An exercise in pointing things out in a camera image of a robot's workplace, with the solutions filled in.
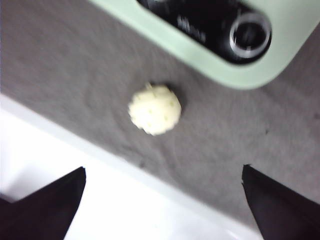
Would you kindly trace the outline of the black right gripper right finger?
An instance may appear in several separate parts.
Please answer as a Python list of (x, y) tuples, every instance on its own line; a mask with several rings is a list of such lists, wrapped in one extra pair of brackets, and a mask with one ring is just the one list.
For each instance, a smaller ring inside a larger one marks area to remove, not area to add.
[(242, 186), (265, 240), (318, 240), (320, 205), (246, 164)]

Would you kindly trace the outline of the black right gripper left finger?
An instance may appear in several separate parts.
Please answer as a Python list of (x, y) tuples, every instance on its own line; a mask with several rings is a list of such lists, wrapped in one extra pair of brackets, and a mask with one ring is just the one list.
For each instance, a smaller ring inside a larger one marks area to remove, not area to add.
[(79, 167), (26, 197), (0, 199), (2, 240), (63, 240), (79, 208), (86, 170)]

